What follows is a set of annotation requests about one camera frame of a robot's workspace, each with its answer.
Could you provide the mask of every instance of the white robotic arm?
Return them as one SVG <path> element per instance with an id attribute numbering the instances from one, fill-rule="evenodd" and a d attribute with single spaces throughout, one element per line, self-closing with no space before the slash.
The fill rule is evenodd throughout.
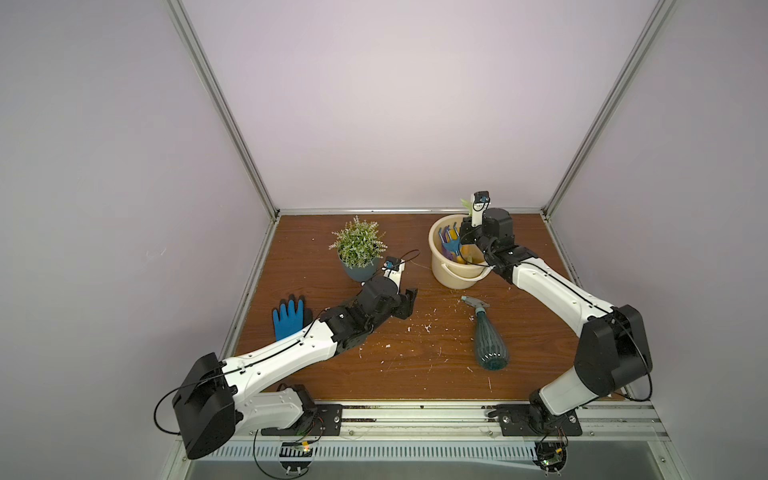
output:
<path id="1" fill-rule="evenodd" d="M 399 292 L 405 267 L 388 257 L 382 275 L 364 283 L 357 296 L 324 310 L 292 336 L 221 362 L 213 353 L 200 357 L 173 399 L 187 457 L 211 453 L 236 432 L 309 426 L 317 411 L 303 387 L 262 390 L 358 346 L 391 316 L 410 317 L 418 290 Z"/>
<path id="2" fill-rule="evenodd" d="M 650 373 L 650 352 L 638 311 L 594 297 L 517 245 L 509 212 L 488 208 L 487 191 L 472 199 L 472 215 L 462 222 L 462 243 L 477 245 L 498 275 L 539 299 L 579 337 L 574 366 L 531 394 L 532 429 L 547 434 L 570 410 Z"/>

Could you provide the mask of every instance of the metal bracket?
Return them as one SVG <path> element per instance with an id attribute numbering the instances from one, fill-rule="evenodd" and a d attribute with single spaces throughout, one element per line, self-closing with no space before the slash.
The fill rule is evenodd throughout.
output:
<path id="1" fill-rule="evenodd" d="M 341 433 L 341 413 L 342 406 L 339 403 L 320 403 L 317 406 L 317 418 L 321 421 L 315 422 L 314 427 L 307 433 L 307 436 L 322 435 L 324 437 L 337 437 Z M 261 435 L 270 436 L 295 436 L 296 432 L 292 429 L 262 429 Z"/>
<path id="2" fill-rule="evenodd" d="M 535 432 L 528 425 L 528 405 L 497 405 L 496 412 L 498 424 L 502 428 L 502 435 L 505 437 L 536 436 L 541 435 Z M 575 410 L 565 413 L 566 420 L 560 427 L 563 428 L 565 435 L 569 437 L 581 436 L 581 424 L 578 421 Z"/>

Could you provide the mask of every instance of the wooden table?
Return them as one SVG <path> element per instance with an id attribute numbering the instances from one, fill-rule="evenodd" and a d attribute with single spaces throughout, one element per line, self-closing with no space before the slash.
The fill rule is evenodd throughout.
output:
<path id="1" fill-rule="evenodd" d="M 284 382 L 304 384 L 315 399 L 506 399 L 526 400 L 534 390 L 573 366 L 578 339 L 565 323 L 533 296 L 491 274 L 467 290 L 450 290 L 435 280 L 427 236 L 442 215 L 361 215 L 386 232 L 388 254 L 399 257 L 418 248 L 408 263 L 402 288 L 419 289 L 408 320 L 391 318 L 362 348 L 311 365 Z M 544 222 L 538 215 L 512 215 L 515 239 L 567 276 Z M 317 314 L 355 296 L 360 285 L 345 273 L 332 231 L 352 216 L 282 217 L 237 355 L 275 340 L 272 308 L 294 293 L 304 295 Z M 462 294 L 490 303 L 488 317 L 509 348 L 511 361 L 498 372 L 483 370 L 473 351 L 474 310 Z"/>

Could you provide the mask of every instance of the wire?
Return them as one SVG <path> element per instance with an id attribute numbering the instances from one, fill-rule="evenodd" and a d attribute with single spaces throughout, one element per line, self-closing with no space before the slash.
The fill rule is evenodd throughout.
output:
<path id="1" fill-rule="evenodd" d="M 165 400 L 166 398 L 168 398 L 168 396 L 169 396 L 171 393 L 177 392 L 177 391 L 179 391 L 179 390 L 181 390 L 181 389 L 185 389 L 185 388 L 187 388 L 188 386 L 197 386 L 197 385 L 200 385 L 201 383 L 207 382 L 207 381 L 209 381 L 209 380 L 214 380 L 214 379 L 220 378 L 220 377 L 222 377 L 222 376 L 225 376 L 225 375 L 229 375 L 230 373 L 239 372 L 239 371 L 240 371 L 240 370 L 242 370 L 242 369 L 243 369 L 243 367 L 240 367 L 239 369 L 235 369 L 235 370 L 232 370 L 231 372 L 219 373 L 219 374 L 217 374 L 217 375 L 214 375 L 214 376 L 209 376 L 209 377 L 207 377 L 207 378 L 205 378 L 205 379 L 200 379 L 200 380 L 197 380 L 196 382 L 187 383 L 186 385 L 178 386 L 178 387 L 176 387 L 175 389 L 171 390 L 170 392 L 166 393 L 165 395 L 163 395 L 163 397 L 160 399 L 160 401 L 159 401 L 159 402 L 157 402 L 157 404 L 154 406 L 154 414 L 153 414 L 153 419 L 154 419 L 154 426 L 156 426 L 156 427 L 157 427 L 157 429 L 158 429 L 158 430 L 160 430 L 160 431 L 161 431 L 161 432 L 163 432 L 163 433 L 167 433 L 167 434 L 169 434 L 169 435 L 181 435 L 181 432 L 172 432 L 172 431 L 170 431 L 170 430 L 166 430 L 166 429 L 164 429 L 164 428 L 163 428 L 163 427 L 161 427 L 161 426 L 160 426 L 160 424 L 157 422 L 157 409 L 159 409 L 159 408 L 160 408 L 160 404 L 163 402 L 163 400 Z"/>
<path id="2" fill-rule="evenodd" d="M 403 258 L 405 258 L 405 256 L 406 256 L 406 255 L 408 255 L 409 253 L 413 253 L 413 252 L 416 252 L 416 255 L 414 255 L 413 257 L 411 257 L 411 258 L 409 258 L 409 259 L 407 259 L 407 260 L 403 260 Z M 404 263 L 408 263 L 408 262 L 410 262 L 410 261 L 412 261 L 412 260 L 415 260 L 415 259 L 416 259 L 416 258 L 417 258 L 419 255 L 421 255 L 421 254 L 422 254 L 422 251 L 421 251 L 421 250 L 419 250 L 418 248 L 415 248 L 415 249 L 413 249 L 413 250 L 408 250 L 408 251 L 407 251 L 407 252 L 405 252 L 403 255 L 401 255 L 401 257 L 400 257 L 400 261 L 399 261 L 398 263 L 395 263 L 394 265 L 392 265 L 392 266 L 391 266 L 390 268 L 388 268 L 387 270 L 391 270 L 391 269 L 395 268 L 396 266 L 400 266 L 400 265 L 403 265 Z M 379 274 L 384 274 L 384 268 L 380 268 L 380 269 L 378 269 L 378 270 L 376 271 L 376 273 L 374 273 L 374 274 L 373 274 L 373 276 L 376 276 L 376 275 L 379 275 Z"/>
<path id="3" fill-rule="evenodd" d="M 621 322 L 616 322 L 616 324 L 619 325 L 621 329 L 624 331 L 624 333 L 627 334 L 627 336 L 629 337 L 629 340 L 631 340 L 632 342 L 632 345 L 634 345 L 634 349 L 637 350 L 637 354 L 640 356 L 640 360 L 643 361 L 643 366 L 645 367 L 645 376 L 648 377 L 648 396 L 645 397 L 644 399 L 634 399 L 629 395 L 622 395 L 620 393 L 617 393 L 616 395 L 622 396 L 627 400 L 631 400 L 632 402 L 647 402 L 648 400 L 650 400 L 651 396 L 654 394 L 654 383 L 650 379 L 650 369 L 648 368 L 648 362 L 645 361 L 645 357 L 643 356 L 643 353 L 640 351 L 640 347 L 637 346 L 637 342 L 634 341 L 634 337 L 632 336 L 631 333 L 629 333 L 629 330 L 627 330 L 624 327 L 624 325 L 621 325 Z"/>
<path id="4" fill-rule="evenodd" d="M 263 468 L 261 468 L 261 465 L 259 465 L 259 461 L 256 459 L 256 437 L 259 435 L 259 432 L 256 431 L 253 434 L 253 462 L 256 464 L 256 467 L 266 476 L 269 478 L 275 478 L 275 480 L 286 480 L 287 478 L 301 478 L 307 473 L 310 472 L 309 466 L 304 469 L 304 473 L 298 474 L 298 475 L 291 475 L 291 476 L 285 476 L 285 477 L 276 477 L 275 475 L 270 475 L 269 473 L 266 473 Z"/>
<path id="5" fill-rule="evenodd" d="M 314 440 L 311 440 L 311 441 L 307 442 L 307 443 L 306 443 L 307 445 L 312 445 L 313 443 L 317 443 L 317 441 L 318 441 L 318 440 L 320 440 L 320 439 L 323 437 L 323 433 L 326 431 L 325 422 L 323 421 L 323 417 L 320 417 L 320 416 L 316 416 L 315 418 L 316 418 L 316 419 L 318 419 L 318 420 L 320 420 L 320 423 L 322 424 L 322 426 L 320 427 L 320 435 L 318 435 L 316 439 L 314 439 Z M 302 440 L 304 440 L 304 439 L 305 439 L 305 438 L 306 438 L 306 437 L 309 435 L 309 433 L 312 431 L 312 429 L 313 429 L 313 428 L 315 428 L 315 422 L 312 422 L 312 426 L 310 427 L 310 429 L 307 431 L 307 433 L 306 433 L 306 434 L 305 434 L 305 435 L 304 435 L 304 436 L 303 436 L 301 439 L 298 439 L 298 440 L 296 440 L 295 442 L 291 442 L 291 443 L 283 443 L 283 446 L 284 446 L 284 447 L 293 447 L 293 446 L 298 446 L 298 445 L 301 445 L 301 444 L 302 444 Z M 261 465 L 259 465 L 259 461 L 258 461 L 258 460 L 256 460 L 256 437 L 257 437 L 258 433 L 259 433 L 259 432 L 256 432 L 256 433 L 254 433 L 254 434 L 253 434 L 253 461 L 256 463 L 256 467 L 258 467 L 258 468 L 259 468 L 259 470 L 260 470 L 260 471 L 261 471 L 261 472 L 262 472 L 264 475 L 266 475 L 266 476 L 268 476 L 268 477 L 270 477 L 270 478 L 275 478 L 276 480 L 286 480 L 287 478 L 288 478 L 288 479 L 290 479 L 290 478 L 299 478 L 299 477 L 303 477 L 304 475 L 306 475 L 307 473 L 309 473 L 309 472 L 310 472 L 310 467 L 309 467 L 309 466 L 307 466 L 307 467 L 304 469 L 304 473 L 302 473 L 302 474 L 300 474 L 300 475 L 294 475 L 294 476 L 286 476 L 286 477 L 282 477 L 282 478 L 281 478 L 281 477 L 276 477 L 276 476 L 274 476 L 274 475 L 270 475 L 269 473 L 266 473 L 266 472 L 264 471 L 264 469 L 263 469 L 263 468 L 261 468 Z"/>
<path id="6" fill-rule="evenodd" d="M 594 308 L 596 308 L 596 309 L 600 310 L 602 313 L 611 313 L 611 312 L 607 312 L 607 311 L 603 310 L 603 309 L 602 309 L 602 308 L 600 308 L 599 306 L 597 306 L 597 305 L 595 305 L 594 303 L 590 302 L 589 300 L 587 300 L 586 298 L 584 298 L 584 297 L 583 297 L 583 296 L 582 296 L 582 295 L 581 295 L 579 292 L 577 292 L 576 290 L 572 289 L 572 288 L 571 288 L 571 287 L 570 287 L 570 286 L 569 286 L 569 285 L 568 285 L 566 282 L 564 282 L 564 281 L 560 280 L 560 279 L 559 279 L 559 278 L 557 278 L 555 275 L 552 275 L 552 274 L 551 274 L 550 272 L 548 272 L 547 270 L 544 270 L 544 269 L 543 269 L 543 268 L 541 268 L 539 265 L 536 265 L 535 263 L 531 263 L 531 262 L 520 262 L 520 263 L 518 263 L 518 265 L 522 265 L 522 264 L 524 264 L 524 265 L 531 265 L 531 266 L 535 266 L 536 268 L 538 268 L 539 270 L 541 270 L 542 272 L 544 272 L 544 274 L 545 274 L 545 275 L 549 275 L 549 276 L 551 276 L 553 279 L 557 280 L 557 282 L 558 282 L 558 283 L 560 283 L 562 286 L 564 286 L 565 288 L 567 288 L 567 289 L 569 289 L 571 292 L 573 292 L 573 294 L 574 294 L 575 296 L 577 296 L 577 297 L 579 297 L 580 299 L 582 299 L 583 301 L 585 301 L 585 302 L 589 303 L 589 304 L 590 304 L 590 305 L 592 305 Z"/>
<path id="7" fill-rule="evenodd" d="M 458 255 L 459 255 L 459 256 L 462 258 L 462 260 L 464 260 L 464 261 L 465 261 L 465 262 L 466 262 L 468 265 L 476 265 L 476 266 L 489 266 L 489 265 L 488 265 L 488 262 L 486 262 L 486 263 L 485 263 L 485 265 L 483 265 L 483 264 L 481 264 L 481 263 L 472 263 L 472 262 L 470 262 L 469 260 L 465 259 L 465 258 L 464 258 L 464 255 L 462 255 L 462 247 L 464 246 L 464 244 L 462 243 L 462 241 L 463 241 L 463 240 L 464 240 L 464 238 L 465 238 L 467 235 L 469 235 L 470 233 L 474 233 L 474 232 L 476 232 L 478 228 L 482 228 L 482 225 L 478 225 L 477 227 L 473 227 L 473 228 L 472 228 L 472 230 L 470 230 L 469 232 L 466 232 L 466 233 L 464 233 L 463 235 L 461 235 L 461 236 L 458 238 Z"/>
<path id="8" fill-rule="evenodd" d="M 473 210 L 473 211 L 475 211 L 475 212 L 482 212 L 482 211 L 483 211 L 483 210 L 485 210 L 485 209 L 488 207 L 488 205 L 490 205 L 490 204 L 491 204 L 491 201 L 490 201 L 490 200 L 488 200 L 487 202 L 485 202 L 485 203 L 482 205 L 482 207 L 480 207 L 480 210 L 478 210 L 478 209 L 476 209 L 476 208 L 475 208 L 475 205 L 476 205 L 476 204 L 472 204 L 472 210 Z"/>
<path id="9" fill-rule="evenodd" d="M 306 333 L 309 333 L 311 329 L 312 329 L 312 327 L 310 327 L 309 329 L 307 329 Z M 181 390 L 181 389 L 185 389 L 185 388 L 187 388 L 188 386 L 198 386 L 198 385 L 200 385 L 201 383 L 205 383 L 205 382 L 208 382 L 208 381 L 210 381 L 210 380 L 214 380 L 214 379 L 218 379 L 218 378 L 220 378 L 220 377 L 223 377 L 223 376 L 227 376 L 227 375 L 229 375 L 230 373 L 235 373 L 235 372 L 242 372 L 243 370 L 245 370 L 245 369 L 247 369 L 247 368 L 249 368 L 249 367 L 251 367 L 251 366 L 254 366 L 254 365 L 256 365 L 256 364 L 259 364 L 259 363 L 262 363 L 262 362 L 264 362 L 264 361 L 266 361 L 266 360 L 269 360 L 269 359 L 273 358 L 274 356 L 278 356 L 279 354 L 281 354 L 281 353 L 285 352 L 286 350 L 288 350 L 288 349 L 291 349 L 291 348 L 293 348 L 294 346 L 298 345 L 298 344 L 299 344 L 299 343 L 301 343 L 302 341 L 303 341 L 303 340 L 297 340 L 297 341 L 296 341 L 296 343 L 292 343 L 292 344 L 288 345 L 286 348 L 284 348 L 284 349 L 280 350 L 280 351 L 279 351 L 279 352 L 277 352 L 277 353 L 273 353 L 273 354 L 272 354 L 272 355 L 270 355 L 270 356 L 266 356 L 266 357 L 264 357 L 264 358 L 262 358 L 262 359 L 258 359 L 258 360 L 257 360 L 257 361 L 255 361 L 255 362 L 249 363 L 248 365 L 245 365 L 245 366 L 241 366 L 241 367 L 239 367 L 239 368 L 236 368 L 235 370 L 230 370 L 229 372 L 218 373 L 218 374 L 216 374 L 216 375 L 214 375 L 214 376 L 209 376 L 209 377 L 206 377 L 206 378 L 204 378 L 204 379 L 200 379 L 200 380 L 197 380 L 196 382 L 187 383 L 187 384 L 185 384 L 185 385 L 182 385 L 182 386 L 178 386 L 178 387 L 176 387 L 175 389 L 173 389 L 173 390 L 171 390 L 170 392 L 168 392 L 168 393 L 166 393 L 165 395 L 163 395 L 163 396 L 162 396 L 162 398 L 160 398 L 160 400 L 158 400 L 158 401 L 157 401 L 157 404 L 154 406 L 154 413 L 153 413 L 153 415 L 152 415 L 152 419 L 154 420 L 154 426 L 156 426 L 156 427 L 157 427 L 157 429 L 158 429 L 158 430 L 160 430 L 161 432 L 163 432 L 163 433 L 167 433 L 168 435 L 181 435 L 181 432 L 172 432 L 171 430 L 166 430 L 166 429 L 164 429 L 163 427 L 161 427 L 161 426 L 160 426 L 160 423 L 158 423 L 158 422 L 157 422 L 157 409 L 159 409 L 159 408 L 160 408 L 160 404 L 163 402 L 163 400 L 165 400 L 166 398 L 168 398 L 168 396 L 169 396 L 170 394 L 172 394 L 172 393 L 174 393 L 174 392 L 178 392 L 178 391 L 179 391 L 179 390 Z"/>
<path id="10" fill-rule="evenodd" d="M 589 303 L 594 308 L 600 310 L 603 313 L 610 313 L 610 312 L 607 312 L 607 311 L 603 310 L 602 308 L 600 308 L 599 306 L 595 305 L 594 303 L 590 302 L 586 298 L 584 298 L 582 295 L 579 294 L 579 292 L 577 292 L 576 290 L 570 288 L 569 285 L 567 285 L 565 282 L 563 282 L 562 280 L 557 278 L 555 275 L 551 275 L 547 270 L 544 270 L 539 265 L 536 265 L 535 263 L 531 263 L 531 262 L 520 262 L 520 263 L 524 263 L 526 265 L 535 266 L 536 268 L 538 268 L 539 270 L 541 270 L 545 274 L 547 274 L 547 275 L 551 276 L 553 279 L 557 280 L 562 286 L 564 286 L 565 288 L 567 288 L 571 292 L 573 292 L 573 294 L 575 296 L 577 296 L 580 299 L 582 299 L 583 301 Z M 621 329 L 624 331 L 624 333 L 627 334 L 627 336 L 629 337 L 629 340 L 632 342 L 632 345 L 634 345 L 634 349 L 637 350 L 637 354 L 639 355 L 640 360 L 643 361 L 643 366 L 645 367 L 645 376 L 648 377 L 648 396 L 646 398 L 644 398 L 644 399 L 634 399 L 634 398 L 630 397 L 629 395 L 622 395 L 620 393 L 616 393 L 616 395 L 622 396 L 622 397 L 624 397 L 627 400 L 631 400 L 632 402 L 647 402 L 648 400 L 650 400 L 651 396 L 654 394 L 654 383 L 650 379 L 650 368 L 648 368 L 648 362 L 645 361 L 645 357 L 643 356 L 643 353 L 640 350 L 640 347 L 637 346 L 637 342 L 634 341 L 634 337 L 629 332 L 629 330 L 627 330 L 627 328 L 624 325 L 621 325 L 621 322 L 616 322 L 616 324 L 619 325 L 619 327 L 621 327 Z"/>

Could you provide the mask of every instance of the work glove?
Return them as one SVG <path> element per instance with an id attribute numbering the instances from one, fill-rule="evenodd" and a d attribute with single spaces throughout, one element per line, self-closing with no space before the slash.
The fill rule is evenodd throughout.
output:
<path id="1" fill-rule="evenodd" d="M 275 324 L 275 340 L 282 340 L 298 332 L 312 322 L 312 310 L 304 308 L 304 297 L 299 301 L 291 294 L 288 300 L 281 300 L 279 309 L 272 310 Z"/>

